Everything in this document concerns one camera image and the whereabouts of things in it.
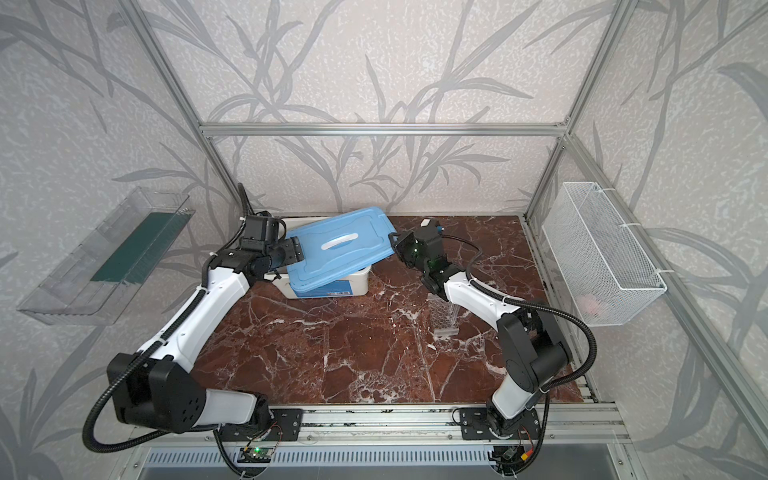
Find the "white plastic bin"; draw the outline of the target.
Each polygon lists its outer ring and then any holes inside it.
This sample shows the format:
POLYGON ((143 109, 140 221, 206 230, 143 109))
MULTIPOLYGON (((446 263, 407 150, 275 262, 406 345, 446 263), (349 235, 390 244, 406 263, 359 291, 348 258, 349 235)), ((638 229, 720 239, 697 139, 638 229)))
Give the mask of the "white plastic bin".
POLYGON ((371 271, 371 265, 360 269, 353 274, 343 278, 336 279, 326 285, 307 292, 296 292, 291 284, 289 275, 284 268, 278 270, 280 278, 275 274, 267 275, 266 278, 272 281, 272 285, 286 298, 311 299, 311 298, 332 298, 332 297, 354 297, 364 296, 368 293, 368 277, 371 271))

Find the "clear test tube rack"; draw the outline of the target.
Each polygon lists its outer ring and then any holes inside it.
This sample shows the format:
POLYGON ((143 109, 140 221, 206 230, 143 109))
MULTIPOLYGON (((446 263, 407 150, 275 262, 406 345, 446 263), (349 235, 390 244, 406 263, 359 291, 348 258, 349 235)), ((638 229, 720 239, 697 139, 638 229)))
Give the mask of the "clear test tube rack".
POLYGON ((435 294, 427 296, 432 333, 436 338, 454 336, 459 332, 459 306, 435 294))

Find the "blue plastic lid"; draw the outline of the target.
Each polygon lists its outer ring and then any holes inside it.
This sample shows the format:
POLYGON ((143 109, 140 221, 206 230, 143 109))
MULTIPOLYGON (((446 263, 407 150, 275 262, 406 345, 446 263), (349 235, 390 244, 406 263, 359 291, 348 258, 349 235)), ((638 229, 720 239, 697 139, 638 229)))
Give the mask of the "blue plastic lid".
POLYGON ((371 267, 394 254, 388 235, 395 232, 378 207, 335 217, 291 219, 288 237, 300 241, 305 260, 286 267, 296 292, 307 292, 371 267))

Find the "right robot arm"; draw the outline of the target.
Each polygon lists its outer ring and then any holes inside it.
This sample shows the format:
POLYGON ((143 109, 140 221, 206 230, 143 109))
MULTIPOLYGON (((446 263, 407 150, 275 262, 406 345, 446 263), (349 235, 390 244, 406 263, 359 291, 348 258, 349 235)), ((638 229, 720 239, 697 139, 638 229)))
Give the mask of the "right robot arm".
POLYGON ((389 235, 398 259, 420 272, 430 293, 468 310, 496 331, 506 377, 487 402, 486 424, 495 437, 510 438, 535 419, 534 407, 570 362, 571 353, 551 308, 507 296, 479 281, 448 260, 445 238, 435 219, 389 235))

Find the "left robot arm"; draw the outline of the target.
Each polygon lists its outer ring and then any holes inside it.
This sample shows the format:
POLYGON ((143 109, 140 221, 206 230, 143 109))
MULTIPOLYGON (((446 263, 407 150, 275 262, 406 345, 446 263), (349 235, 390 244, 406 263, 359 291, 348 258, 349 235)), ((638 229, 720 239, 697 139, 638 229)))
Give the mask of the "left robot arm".
POLYGON ((166 433, 271 422, 261 394, 203 387, 192 370, 230 309, 257 282, 303 258, 284 221, 262 211, 241 219, 232 240, 213 253, 201 282, 172 319, 134 354, 110 362, 107 400, 118 421, 166 433))

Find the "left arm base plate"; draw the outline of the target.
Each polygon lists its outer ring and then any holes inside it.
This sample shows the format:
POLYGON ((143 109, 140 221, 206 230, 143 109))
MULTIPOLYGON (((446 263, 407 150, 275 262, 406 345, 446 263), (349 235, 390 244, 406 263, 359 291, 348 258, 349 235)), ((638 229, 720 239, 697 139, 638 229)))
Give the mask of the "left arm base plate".
POLYGON ((225 424, 220 429, 224 442, 295 442, 301 431, 304 411, 300 408, 276 408, 263 426, 225 424))

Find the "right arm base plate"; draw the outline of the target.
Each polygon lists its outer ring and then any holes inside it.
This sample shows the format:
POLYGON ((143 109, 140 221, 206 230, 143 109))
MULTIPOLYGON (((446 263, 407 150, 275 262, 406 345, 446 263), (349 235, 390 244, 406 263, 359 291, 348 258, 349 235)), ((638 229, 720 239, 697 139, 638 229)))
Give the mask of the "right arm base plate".
POLYGON ((452 413, 463 440, 536 440, 541 421, 535 409, 523 410, 512 419, 489 407, 463 407, 452 413))

